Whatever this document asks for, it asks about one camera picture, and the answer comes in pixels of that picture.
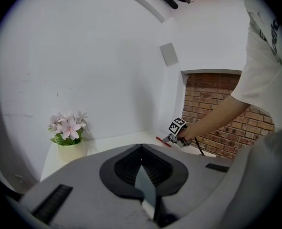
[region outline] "hand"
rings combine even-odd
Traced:
[[[177,134],[177,138],[178,139],[183,138],[186,142],[192,140],[194,138],[192,126],[190,125],[186,129],[180,130],[179,133]]]

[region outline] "white table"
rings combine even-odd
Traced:
[[[156,139],[156,136],[163,139],[166,135],[162,133],[157,133],[154,130],[145,130],[145,131],[136,132],[136,133],[127,134],[127,135],[85,141],[85,145],[89,147],[87,155],[103,152],[103,151],[110,150],[116,147],[126,146],[130,144],[137,144],[137,143],[155,144],[158,146],[169,148],[162,142],[158,141]],[[197,148],[192,147],[192,146],[180,149],[176,144],[172,144],[172,143],[169,143],[169,144],[172,146],[172,148],[179,149],[183,152],[192,153],[196,155],[200,154],[200,151]],[[210,154],[205,151],[204,153],[206,156],[214,156],[213,154]],[[61,167],[63,167],[67,163],[68,162],[63,161],[59,157],[57,144],[52,143],[50,150],[48,152],[48,155],[46,157],[46,160],[45,160],[45,164],[43,167],[40,181],[43,181],[44,179],[49,177],[51,174],[59,170]]]

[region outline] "white t-shirt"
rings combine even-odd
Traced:
[[[234,98],[261,108],[282,129],[282,25],[263,0],[244,0],[250,15],[247,62]]]

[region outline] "brick wall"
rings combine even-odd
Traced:
[[[183,119],[192,125],[226,99],[240,79],[235,74],[197,73],[188,76]],[[274,131],[272,119],[254,106],[224,127],[197,137],[202,149],[217,156],[234,158],[243,145],[253,145],[261,136]]]

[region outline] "pink flower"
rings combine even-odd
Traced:
[[[63,132],[61,137],[63,138],[63,140],[67,139],[69,136],[72,140],[78,139],[79,136],[78,136],[77,130],[79,130],[80,128],[81,128],[81,125],[77,124],[73,118],[70,118],[69,122],[63,121],[61,123],[61,130],[60,130]]]
[[[86,123],[83,121],[84,118],[88,118],[87,116],[85,116],[87,113],[83,113],[78,110],[78,114],[75,115],[75,119],[76,119],[76,123],[80,124],[82,126],[82,128],[84,129],[86,126]]]
[[[56,129],[57,129],[57,122],[58,122],[58,120],[59,120],[60,118],[62,118],[60,112],[58,112],[57,115],[52,115],[52,116],[51,116],[51,118],[50,118],[50,123],[49,123],[49,125],[48,125],[49,130],[51,130],[51,131],[56,131]]]
[[[61,118],[58,120],[58,122],[69,121],[72,117],[74,117],[73,113],[71,111],[69,111],[68,113],[63,114],[61,116]]]

